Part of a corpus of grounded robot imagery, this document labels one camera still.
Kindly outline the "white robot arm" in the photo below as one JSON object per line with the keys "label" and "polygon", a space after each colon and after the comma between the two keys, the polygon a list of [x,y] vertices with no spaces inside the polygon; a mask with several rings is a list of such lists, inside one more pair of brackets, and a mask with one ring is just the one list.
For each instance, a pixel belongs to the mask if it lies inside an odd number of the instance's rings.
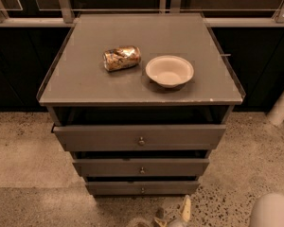
{"label": "white robot arm", "polygon": [[[179,217],[171,221],[155,217],[160,227],[187,227],[191,218],[191,199],[185,196]],[[284,195],[269,193],[258,198],[253,205],[249,227],[284,227]]]}

